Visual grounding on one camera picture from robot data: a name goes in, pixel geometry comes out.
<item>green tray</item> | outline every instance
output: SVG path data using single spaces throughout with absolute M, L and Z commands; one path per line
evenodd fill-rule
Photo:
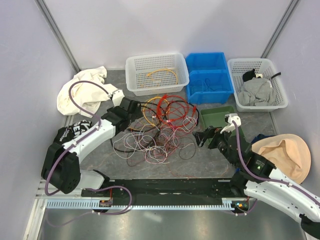
M 213 126 L 215 128 L 218 128 L 218 127 L 223 128 L 227 126 L 227 123 L 225 122 L 225 115 L 234 114 L 234 113 L 235 113 L 235 109 L 232 106 L 203 109 L 200 111 L 200 117 L 199 117 L 201 128 L 203 130 L 205 130 L 209 126 Z M 241 127 L 239 127 L 239 133 L 242 137 L 245 137 Z M 235 136 L 235 135 L 236 135 L 236 131 L 233 131 L 231 136 Z M 205 142 L 205 144 L 208 146 L 211 140 L 212 139 L 209 138 Z

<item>gray cloth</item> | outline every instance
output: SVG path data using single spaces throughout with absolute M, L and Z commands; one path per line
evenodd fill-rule
M 276 91 L 270 80 L 254 77 L 243 83 L 238 99 L 242 106 L 274 106 Z

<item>white basket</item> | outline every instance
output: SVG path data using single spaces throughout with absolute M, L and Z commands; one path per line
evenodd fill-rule
M 147 74 L 156 70 L 151 76 Z M 180 92 L 189 83 L 189 73 L 181 53 L 163 53 L 129 57 L 125 62 L 125 82 L 136 96 Z
M 236 109 L 239 112 L 271 112 L 275 109 L 282 109 L 288 106 L 288 99 L 279 76 L 271 80 L 272 86 L 276 91 L 275 106 L 243 106 L 239 103 L 238 93 L 244 84 L 243 74 L 255 69 L 255 74 L 263 74 L 264 78 L 272 77 L 277 74 L 272 61 L 266 58 L 234 58 L 228 61 L 230 76 L 234 89 Z

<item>pile of cables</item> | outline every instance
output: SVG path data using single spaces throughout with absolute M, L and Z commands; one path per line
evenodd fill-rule
M 183 160 L 195 155 L 195 142 L 188 136 L 198 125 L 199 111 L 194 105 L 181 96 L 164 95 L 141 102 L 141 111 L 143 118 L 133 122 L 121 138 L 110 140 L 114 152 L 130 167 L 141 162 L 168 164 L 175 152 Z M 132 163 L 136 152 L 142 152 L 143 158 Z

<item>blue plastic bin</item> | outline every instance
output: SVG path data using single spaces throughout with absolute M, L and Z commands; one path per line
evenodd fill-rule
M 234 93 L 223 52 L 191 53 L 186 59 L 189 84 L 186 86 L 191 104 L 224 104 Z

